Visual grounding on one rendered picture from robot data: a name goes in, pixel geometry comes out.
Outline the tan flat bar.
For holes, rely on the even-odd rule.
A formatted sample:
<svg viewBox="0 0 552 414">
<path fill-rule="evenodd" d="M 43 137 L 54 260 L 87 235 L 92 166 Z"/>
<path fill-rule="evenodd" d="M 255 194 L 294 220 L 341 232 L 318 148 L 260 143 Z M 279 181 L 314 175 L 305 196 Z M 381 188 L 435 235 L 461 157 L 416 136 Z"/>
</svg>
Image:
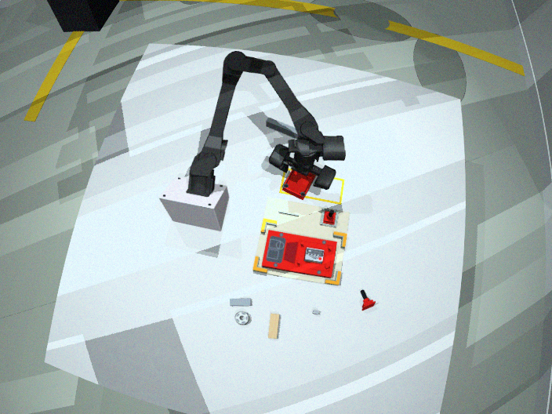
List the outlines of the tan flat bar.
<svg viewBox="0 0 552 414">
<path fill-rule="evenodd" d="M 270 328 L 269 328 L 268 339 L 277 339 L 279 316 L 280 314 L 270 315 Z"/>
</svg>

